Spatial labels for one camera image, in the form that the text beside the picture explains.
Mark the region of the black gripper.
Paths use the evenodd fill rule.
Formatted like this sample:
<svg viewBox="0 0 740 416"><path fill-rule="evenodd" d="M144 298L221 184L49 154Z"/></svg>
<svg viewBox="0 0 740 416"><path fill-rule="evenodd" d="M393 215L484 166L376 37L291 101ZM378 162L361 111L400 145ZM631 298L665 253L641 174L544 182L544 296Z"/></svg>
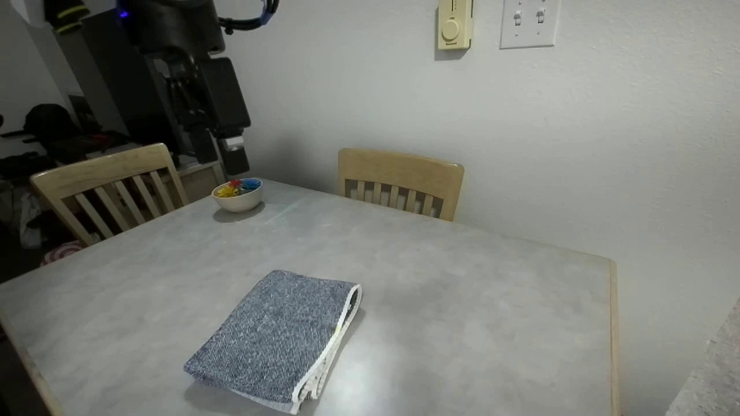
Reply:
<svg viewBox="0 0 740 416"><path fill-rule="evenodd" d="M251 160L243 129L253 124L230 58L191 58L171 48L150 55L179 145L197 162L221 162L230 175L245 174Z"/></svg>

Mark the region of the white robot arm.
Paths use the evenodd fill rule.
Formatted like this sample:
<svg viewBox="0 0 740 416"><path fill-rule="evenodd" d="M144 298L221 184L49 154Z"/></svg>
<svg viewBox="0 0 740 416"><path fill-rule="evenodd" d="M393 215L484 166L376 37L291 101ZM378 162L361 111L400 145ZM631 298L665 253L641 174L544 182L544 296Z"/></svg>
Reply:
<svg viewBox="0 0 740 416"><path fill-rule="evenodd" d="M132 43L165 81L165 96L199 162L228 175L251 169L243 129L253 124L213 0L119 0Z"/></svg>

